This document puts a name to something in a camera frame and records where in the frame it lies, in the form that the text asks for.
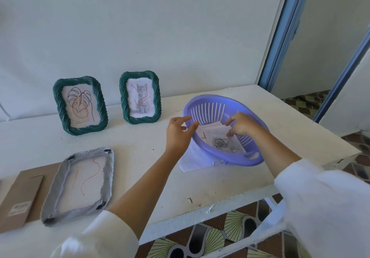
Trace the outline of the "person's right hand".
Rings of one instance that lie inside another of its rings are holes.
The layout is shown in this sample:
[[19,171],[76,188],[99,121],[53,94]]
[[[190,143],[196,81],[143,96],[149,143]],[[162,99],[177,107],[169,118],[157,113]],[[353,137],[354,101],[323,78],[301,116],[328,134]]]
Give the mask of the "person's right hand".
[[238,112],[238,113],[234,114],[234,116],[238,116],[238,118],[240,119],[240,122],[241,122],[241,136],[248,135],[251,138],[254,138],[265,130],[250,115],[246,115],[244,113]]

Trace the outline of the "blue door frame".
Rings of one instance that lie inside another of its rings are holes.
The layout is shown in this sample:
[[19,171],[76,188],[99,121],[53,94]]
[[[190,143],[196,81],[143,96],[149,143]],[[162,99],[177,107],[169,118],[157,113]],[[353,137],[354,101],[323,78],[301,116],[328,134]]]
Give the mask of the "blue door frame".
[[282,0],[271,43],[261,68],[257,85],[268,92],[273,90],[285,54],[300,24],[307,0]]

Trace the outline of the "grey picture frame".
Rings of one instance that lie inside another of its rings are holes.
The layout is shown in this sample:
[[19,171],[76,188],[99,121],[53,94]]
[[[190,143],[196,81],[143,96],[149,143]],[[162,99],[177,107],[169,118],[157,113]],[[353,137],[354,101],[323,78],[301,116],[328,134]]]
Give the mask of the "grey picture frame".
[[101,147],[70,155],[60,163],[41,209],[41,221],[54,227],[97,214],[112,197],[114,152]]

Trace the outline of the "white paper sheet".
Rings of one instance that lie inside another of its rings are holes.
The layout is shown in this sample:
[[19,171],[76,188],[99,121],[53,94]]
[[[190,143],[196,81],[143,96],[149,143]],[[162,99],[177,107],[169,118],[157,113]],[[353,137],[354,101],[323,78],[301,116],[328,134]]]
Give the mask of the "white paper sheet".
[[212,167],[213,165],[214,162],[211,157],[193,139],[184,155],[178,161],[178,166],[182,173]]

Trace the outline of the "blue door edge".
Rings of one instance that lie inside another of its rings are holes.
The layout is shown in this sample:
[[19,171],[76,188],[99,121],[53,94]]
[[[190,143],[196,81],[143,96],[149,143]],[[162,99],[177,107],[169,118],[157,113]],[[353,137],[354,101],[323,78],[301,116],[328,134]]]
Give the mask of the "blue door edge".
[[338,97],[338,95],[344,88],[345,84],[348,82],[349,78],[354,73],[355,69],[358,67],[358,65],[360,64],[360,62],[362,61],[363,57],[365,56],[369,49],[370,49],[370,24],[363,40],[359,44],[358,48],[356,49],[355,53],[349,60],[348,64],[345,66],[345,69],[341,73],[335,85],[332,87],[332,89],[326,96],[324,102],[321,104],[320,108],[315,114],[312,120],[313,122],[319,123],[322,120],[323,116],[326,114],[330,106]]

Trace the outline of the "person's right forearm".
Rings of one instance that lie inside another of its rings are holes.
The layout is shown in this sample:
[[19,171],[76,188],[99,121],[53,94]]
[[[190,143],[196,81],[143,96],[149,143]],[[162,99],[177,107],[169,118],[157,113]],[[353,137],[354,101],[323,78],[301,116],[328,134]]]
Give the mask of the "person's right forearm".
[[286,202],[284,222],[312,258],[370,258],[370,184],[325,171],[264,130],[253,138]]

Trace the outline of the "brown cardboard frame backing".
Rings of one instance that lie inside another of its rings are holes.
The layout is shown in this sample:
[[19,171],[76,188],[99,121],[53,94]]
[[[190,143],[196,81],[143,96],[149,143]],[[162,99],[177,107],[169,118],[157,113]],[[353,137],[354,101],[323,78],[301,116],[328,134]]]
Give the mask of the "brown cardboard frame backing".
[[0,234],[37,221],[61,163],[21,171],[0,203]]

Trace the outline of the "person's left forearm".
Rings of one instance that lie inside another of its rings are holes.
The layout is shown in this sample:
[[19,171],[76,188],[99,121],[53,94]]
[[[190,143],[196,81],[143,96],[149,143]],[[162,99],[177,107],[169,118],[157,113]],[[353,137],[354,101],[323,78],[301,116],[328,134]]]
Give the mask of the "person's left forearm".
[[67,238],[50,258],[134,258],[168,177],[185,151],[166,149],[113,206],[81,234]]

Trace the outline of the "green frame with cat picture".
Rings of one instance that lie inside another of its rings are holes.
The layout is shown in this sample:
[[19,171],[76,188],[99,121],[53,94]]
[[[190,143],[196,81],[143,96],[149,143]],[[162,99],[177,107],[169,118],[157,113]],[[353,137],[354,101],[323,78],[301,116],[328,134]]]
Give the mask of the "green frame with cat picture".
[[119,90],[126,122],[137,125],[155,123],[160,119],[160,85],[154,72],[124,72],[119,79]]

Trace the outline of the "green frame with leaf drawing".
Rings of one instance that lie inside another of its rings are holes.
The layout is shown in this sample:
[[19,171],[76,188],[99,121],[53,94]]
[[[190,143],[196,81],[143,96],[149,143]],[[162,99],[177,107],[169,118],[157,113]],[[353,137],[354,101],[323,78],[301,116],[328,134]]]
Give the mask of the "green frame with leaf drawing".
[[53,95],[67,133],[79,136],[102,131],[108,125],[101,85],[94,77],[58,79]]

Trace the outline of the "person's left hand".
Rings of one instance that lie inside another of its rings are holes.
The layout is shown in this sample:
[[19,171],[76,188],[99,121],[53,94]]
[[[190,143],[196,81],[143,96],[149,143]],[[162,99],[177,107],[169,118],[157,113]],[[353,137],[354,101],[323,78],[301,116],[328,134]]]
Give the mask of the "person's left hand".
[[170,120],[166,130],[165,152],[177,160],[180,159],[189,147],[192,137],[188,136],[188,128],[183,124],[190,121],[192,116],[174,117]]

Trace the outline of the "white rose drawing sheet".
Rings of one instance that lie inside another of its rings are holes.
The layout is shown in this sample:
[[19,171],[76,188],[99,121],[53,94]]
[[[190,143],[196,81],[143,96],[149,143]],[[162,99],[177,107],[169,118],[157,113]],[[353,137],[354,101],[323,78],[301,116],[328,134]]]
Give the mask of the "white rose drawing sheet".
[[246,151],[237,136],[228,136],[230,129],[231,126],[225,126],[217,121],[207,125],[199,125],[196,133],[203,142],[213,148],[230,153],[245,153]]

